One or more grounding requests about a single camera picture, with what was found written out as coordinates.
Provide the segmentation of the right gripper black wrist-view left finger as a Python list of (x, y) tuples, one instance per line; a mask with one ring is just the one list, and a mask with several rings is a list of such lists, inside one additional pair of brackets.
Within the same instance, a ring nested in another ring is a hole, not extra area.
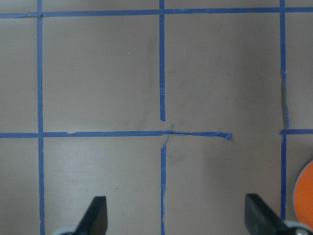
[(93, 198), (76, 228), (77, 235), (105, 235), (108, 229), (107, 201), (105, 196)]

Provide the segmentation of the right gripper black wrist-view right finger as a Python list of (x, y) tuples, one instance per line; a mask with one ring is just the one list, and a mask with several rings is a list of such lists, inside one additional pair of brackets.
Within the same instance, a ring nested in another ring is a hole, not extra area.
[(287, 226), (256, 193), (245, 195), (245, 226), (250, 235), (286, 235)]

